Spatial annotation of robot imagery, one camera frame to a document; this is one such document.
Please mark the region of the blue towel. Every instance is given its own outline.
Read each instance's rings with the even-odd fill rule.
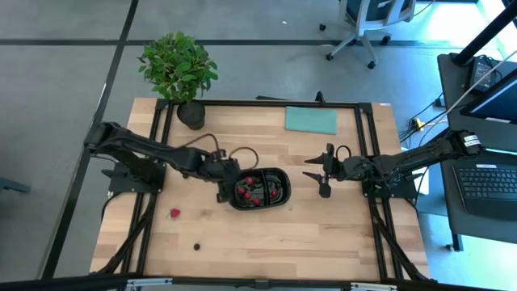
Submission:
[[[338,134],[338,114],[335,110],[286,107],[285,129]]]

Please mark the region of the wooden tabletop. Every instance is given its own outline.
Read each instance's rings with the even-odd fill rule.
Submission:
[[[149,136],[156,99],[138,98],[133,104],[128,128]],[[355,115],[351,109],[338,113],[338,135],[301,133],[284,129],[285,108],[207,106],[205,126],[191,131],[179,122],[175,110],[170,130],[171,146],[179,146],[203,133],[213,133],[227,152],[250,146],[259,156],[258,167],[279,167],[289,176],[291,199],[280,207],[237,211],[216,202],[217,186],[198,179],[183,179],[167,169],[163,191],[158,196],[146,275],[224,278],[378,280],[375,244],[368,204],[358,182],[331,181],[332,196],[317,194],[317,183],[302,171],[322,172],[322,166],[303,163],[325,151],[326,143],[347,145],[359,155]],[[376,131],[382,154],[400,152],[392,108],[373,104]],[[162,113],[159,140],[165,120]],[[372,153],[368,122],[363,118],[368,153]],[[212,139],[196,146],[214,150]],[[235,155],[241,168],[250,167],[254,155]],[[91,271],[99,270],[125,240],[135,195],[125,194],[107,207],[95,248]],[[402,199],[392,199],[397,240],[420,272],[429,276],[418,219]],[[170,209],[181,210],[175,220]],[[194,244],[200,244],[195,251]],[[389,275],[393,265],[389,246],[385,257]],[[133,251],[131,270],[136,267],[139,242]]]

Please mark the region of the flower pot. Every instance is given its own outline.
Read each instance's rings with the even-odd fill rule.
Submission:
[[[179,120],[183,122],[189,129],[198,130],[204,125],[204,105],[197,100],[189,103],[181,103],[176,112]]]

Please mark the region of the green plant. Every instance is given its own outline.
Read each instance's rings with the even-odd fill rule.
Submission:
[[[212,85],[210,80],[219,78],[211,71],[217,70],[217,65],[203,45],[182,32],[176,33],[176,38],[170,33],[146,45],[138,60],[144,63],[138,72],[144,72],[145,79],[155,85],[153,91],[180,103],[191,102],[198,89],[203,96]]]

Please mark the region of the monitor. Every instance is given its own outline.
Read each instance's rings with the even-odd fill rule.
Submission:
[[[517,69],[467,105],[461,113],[486,120],[517,124]]]

